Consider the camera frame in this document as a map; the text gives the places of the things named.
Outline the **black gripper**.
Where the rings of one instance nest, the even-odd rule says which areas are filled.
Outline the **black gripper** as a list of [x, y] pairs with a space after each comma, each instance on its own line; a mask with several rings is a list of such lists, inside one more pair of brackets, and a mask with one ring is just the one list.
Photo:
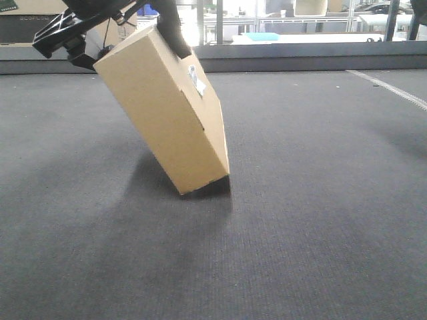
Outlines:
[[[108, 19], [113, 19], [118, 25], [127, 23], [146, 3], [128, 0], [65, 1], [66, 10], [34, 35], [33, 47], [49, 59], [60, 47]], [[86, 47], [76, 47], [67, 53], [72, 65], [95, 70], [93, 65], [97, 56], [87, 53]]]

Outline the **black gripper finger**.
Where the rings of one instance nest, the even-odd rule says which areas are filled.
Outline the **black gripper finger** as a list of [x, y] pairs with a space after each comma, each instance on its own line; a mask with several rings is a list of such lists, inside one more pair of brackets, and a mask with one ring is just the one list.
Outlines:
[[191, 47], [185, 42], [181, 32], [181, 22], [175, 1], [154, 1], [153, 8], [159, 13], [157, 29], [169, 45], [169, 48], [180, 59], [185, 59], [191, 55]]

